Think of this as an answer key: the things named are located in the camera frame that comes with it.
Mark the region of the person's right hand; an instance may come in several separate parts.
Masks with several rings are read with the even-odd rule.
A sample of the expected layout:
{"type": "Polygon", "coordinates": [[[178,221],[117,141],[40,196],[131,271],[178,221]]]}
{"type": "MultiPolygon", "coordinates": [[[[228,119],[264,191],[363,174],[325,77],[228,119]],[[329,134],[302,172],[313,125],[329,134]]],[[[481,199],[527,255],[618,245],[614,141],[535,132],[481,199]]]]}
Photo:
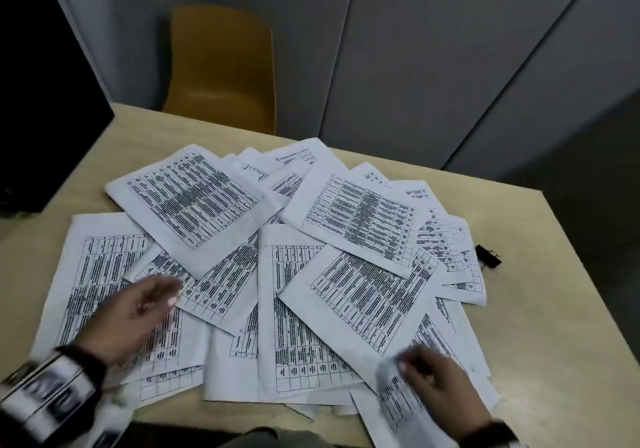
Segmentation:
{"type": "Polygon", "coordinates": [[[456,442],[494,420],[467,373],[438,352],[436,386],[412,388],[435,423],[456,442]]]}

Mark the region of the pile of printed papers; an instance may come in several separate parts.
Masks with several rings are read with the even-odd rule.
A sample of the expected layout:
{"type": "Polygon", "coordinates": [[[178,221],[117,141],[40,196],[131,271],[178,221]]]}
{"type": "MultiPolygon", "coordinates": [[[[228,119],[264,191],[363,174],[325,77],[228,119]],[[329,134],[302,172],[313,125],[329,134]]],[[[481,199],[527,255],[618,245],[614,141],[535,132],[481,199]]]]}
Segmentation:
{"type": "Polygon", "coordinates": [[[72,217],[33,356],[163,274],[181,283],[175,310],[105,379],[140,406],[204,384],[206,401],[364,412],[378,357],[406,340],[498,400],[461,306],[486,305],[468,224],[424,181],[348,170],[311,138],[222,159],[188,145],[105,190],[124,211],[72,217]]]}

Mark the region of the yellow plastic chair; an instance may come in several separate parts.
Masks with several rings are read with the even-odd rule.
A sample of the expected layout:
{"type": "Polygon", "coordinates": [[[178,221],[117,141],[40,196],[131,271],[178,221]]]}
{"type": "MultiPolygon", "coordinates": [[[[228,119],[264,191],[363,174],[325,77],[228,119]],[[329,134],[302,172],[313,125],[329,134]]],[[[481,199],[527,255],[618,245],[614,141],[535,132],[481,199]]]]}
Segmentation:
{"type": "Polygon", "coordinates": [[[172,67],[162,112],[276,134],[273,33],[260,17],[216,5],[170,14],[172,67]]]}

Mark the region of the single printed table sheet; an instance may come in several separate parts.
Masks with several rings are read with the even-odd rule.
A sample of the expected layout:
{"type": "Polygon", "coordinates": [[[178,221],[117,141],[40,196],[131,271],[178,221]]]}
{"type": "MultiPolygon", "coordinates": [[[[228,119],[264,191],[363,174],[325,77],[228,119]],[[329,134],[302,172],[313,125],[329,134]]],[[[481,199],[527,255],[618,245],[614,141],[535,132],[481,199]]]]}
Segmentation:
{"type": "Polygon", "coordinates": [[[369,387],[349,393],[374,448],[458,448],[437,427],[415,391],[402,379],[394,358],[385,358],[369,387]]]}

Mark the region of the person's right forearm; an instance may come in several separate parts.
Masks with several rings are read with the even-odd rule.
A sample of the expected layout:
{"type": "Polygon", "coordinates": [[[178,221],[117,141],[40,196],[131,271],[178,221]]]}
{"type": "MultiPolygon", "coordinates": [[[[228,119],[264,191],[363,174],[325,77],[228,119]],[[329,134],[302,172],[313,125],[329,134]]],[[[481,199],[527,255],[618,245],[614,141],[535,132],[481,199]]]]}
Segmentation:
{"type": "Polygon", "coordinates": [[[492,420],[458,443],[459,448],[529,448],[501,420],[492,420]]]}

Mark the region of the black monitor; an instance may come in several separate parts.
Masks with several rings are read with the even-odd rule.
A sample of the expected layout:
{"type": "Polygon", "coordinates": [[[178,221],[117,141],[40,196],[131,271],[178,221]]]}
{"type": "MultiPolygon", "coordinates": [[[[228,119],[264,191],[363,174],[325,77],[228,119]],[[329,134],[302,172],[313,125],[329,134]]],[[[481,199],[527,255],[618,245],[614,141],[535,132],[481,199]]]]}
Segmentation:
{"type": "Polygon", "coordinates": [[[39,213],[114,119],[58,0],[0,0],[0,214],[39,213]]]}

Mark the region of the black binder clip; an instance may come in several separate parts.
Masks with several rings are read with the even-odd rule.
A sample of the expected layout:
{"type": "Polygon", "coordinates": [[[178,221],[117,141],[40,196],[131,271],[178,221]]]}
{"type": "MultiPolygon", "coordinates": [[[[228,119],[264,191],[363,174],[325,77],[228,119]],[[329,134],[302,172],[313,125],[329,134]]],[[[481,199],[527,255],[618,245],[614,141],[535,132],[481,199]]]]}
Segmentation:
{"type": "Polygon", "coordinates": [[[502,261],[498,254],[495,252],[488,250],[481,246],[480,244],[475,247],[477,260],[484,264],[484,266],[489,267],[490,269],[495,269],[496,267],[502,264],[502,261]]]}

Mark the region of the person's left hand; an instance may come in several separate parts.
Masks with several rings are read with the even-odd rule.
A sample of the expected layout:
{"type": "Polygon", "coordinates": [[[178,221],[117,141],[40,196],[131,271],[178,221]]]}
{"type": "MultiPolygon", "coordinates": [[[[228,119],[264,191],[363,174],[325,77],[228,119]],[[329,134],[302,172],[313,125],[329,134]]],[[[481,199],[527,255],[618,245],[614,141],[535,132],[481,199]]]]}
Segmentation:
{"type": "Polygon", "coordinates": [[[137,315],[134,283],[106,299],[76,335],[73,345],[106,365],[136,353],[166,315],[137,315]]]}

